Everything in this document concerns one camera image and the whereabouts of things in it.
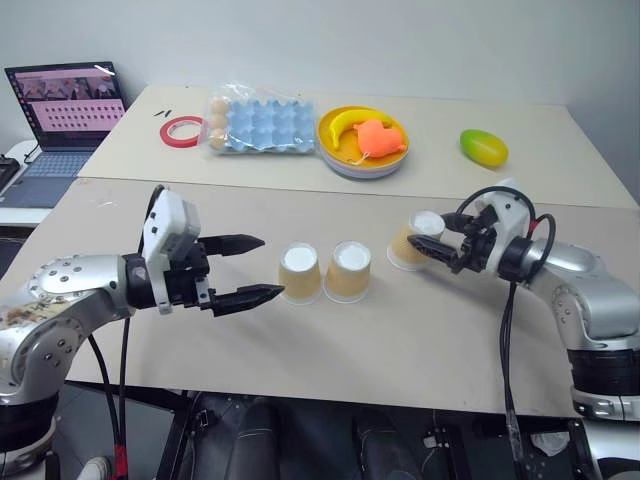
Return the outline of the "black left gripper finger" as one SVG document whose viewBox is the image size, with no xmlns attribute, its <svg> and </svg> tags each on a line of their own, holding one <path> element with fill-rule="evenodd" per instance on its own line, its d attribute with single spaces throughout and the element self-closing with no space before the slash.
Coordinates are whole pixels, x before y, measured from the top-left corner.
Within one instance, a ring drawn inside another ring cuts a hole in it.
<svg viewBox="0 0 640 480">
<path fill-rule="evenodd" d="M 248 234 L 229 234 L 202 238 L 207 256 L 241 255 L 265 245 L 262 239 Z"/>
<path fill-rule="evenodd" d="M 215 317 L 252 310 L 267 303 L 285 290 L 282 285 L 256 284 L 238 288 L 235 292 L 218 295 L 214 289 L 209 290 L 208 309 Z"/>
</svg>

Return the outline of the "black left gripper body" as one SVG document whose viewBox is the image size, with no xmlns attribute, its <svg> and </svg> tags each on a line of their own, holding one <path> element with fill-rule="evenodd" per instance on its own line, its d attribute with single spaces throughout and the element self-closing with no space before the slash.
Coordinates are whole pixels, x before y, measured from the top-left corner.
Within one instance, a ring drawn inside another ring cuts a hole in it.
<svg viewBox="0 0 640 480">
<path fill-rule="evenodd" d="M 170 304 L 209 309 L 209 273 L 207 251 L 202 242 L 194 243 L 184 259 L 170 260 L 169 270 L 164 273 Z"/>
</svg>

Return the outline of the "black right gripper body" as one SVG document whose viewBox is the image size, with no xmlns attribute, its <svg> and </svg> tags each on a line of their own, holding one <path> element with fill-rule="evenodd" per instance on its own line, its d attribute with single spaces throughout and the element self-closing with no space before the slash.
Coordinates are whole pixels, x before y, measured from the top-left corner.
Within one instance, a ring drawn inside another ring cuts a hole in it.
<svg viewBox="0 0 640 480">
<path fill-rule="evenodd" d="M 463 269 L 483 271 L 495 245 L 497 232 L 494 225 L 498 216 L 494 208 L 487 206 L 477 216 L 472 217 L 473 222 L 464 231 L 454 231 L 464 236 L 458 260 L 450 265 L 451 271 L 455 274 Z"/>
</svg>

